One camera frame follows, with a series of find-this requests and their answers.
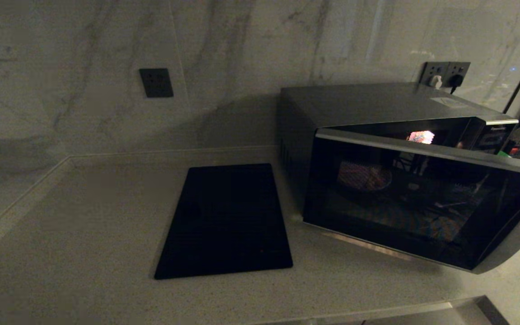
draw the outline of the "stainless steel microwave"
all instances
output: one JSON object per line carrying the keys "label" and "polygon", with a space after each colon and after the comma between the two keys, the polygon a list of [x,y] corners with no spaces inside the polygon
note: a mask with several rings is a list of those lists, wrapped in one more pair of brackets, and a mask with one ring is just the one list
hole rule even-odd
{"label": "stainless steel microwave", "polygon": [[283,88],[277,110],[304,222],[474,273],[520,249],[517,123],[416,83]]}

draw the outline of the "black cutting board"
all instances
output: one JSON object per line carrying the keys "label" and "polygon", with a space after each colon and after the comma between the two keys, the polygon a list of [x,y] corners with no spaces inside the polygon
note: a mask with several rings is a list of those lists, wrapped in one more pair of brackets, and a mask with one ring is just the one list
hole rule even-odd
{"label": "black cutting board", "polygon": [[270,164],[190,168],[155,279],[292,265]]}

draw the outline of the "wall outlet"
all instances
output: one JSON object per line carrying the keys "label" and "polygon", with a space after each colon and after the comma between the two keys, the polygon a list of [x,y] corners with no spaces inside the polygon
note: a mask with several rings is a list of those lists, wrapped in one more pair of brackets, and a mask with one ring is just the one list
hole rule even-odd
{"label": "wall outlet", "polygon": [[450,62],[446,70],[446,76],[442,78],[442,87],[451,87],[450,79],[452,76],[460,74],[463,78],[467,75],[471,62]]}
{"label": "wall outlet", "polygon": [[450,79],[457,74],[464,78],[470,65],[471,62],[427,62],[419,82],[428,85],[433,76],[439,75],[442,77],[441,88],[448,88],[451,87]]}
{"label": "wall outlet", "polygon": [[446,70],[448,69],[449,64],[450,62],[427,62],[425,64],[425,70],[422,71],[421,80],[419,82],[428,85],[433,76],[441,76],[442,87],[444,87],[444,77],[447,75]]}
{"label": "wall outlet", "polygon": [[140,69],[140,76],[148,98],[174,97],[167,69]]}

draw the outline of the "power cord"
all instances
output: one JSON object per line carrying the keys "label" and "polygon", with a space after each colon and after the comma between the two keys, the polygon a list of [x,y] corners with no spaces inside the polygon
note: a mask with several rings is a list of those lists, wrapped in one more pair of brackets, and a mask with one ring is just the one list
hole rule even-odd
{"label": "power cord", "polygon": [[450,94],[455,92],[456,87],[460,86],[463,83],[463,76],[460,74],[455,74],[454,76],[450,77],[449,83],[452,89],[450,89]]}

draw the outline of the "kitchen counter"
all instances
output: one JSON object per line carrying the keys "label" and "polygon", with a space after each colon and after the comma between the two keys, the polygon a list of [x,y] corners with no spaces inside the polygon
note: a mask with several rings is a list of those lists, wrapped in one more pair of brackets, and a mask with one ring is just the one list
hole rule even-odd
{"label": "kitchen counter", "polygon": [[[0,241],[0,323],[248,324],[486,295],[520,324],[520,251],[474,275],[302,223],[274,148],[78,166]],[[153,280],[188,167],[270,162],[293,268]]]}

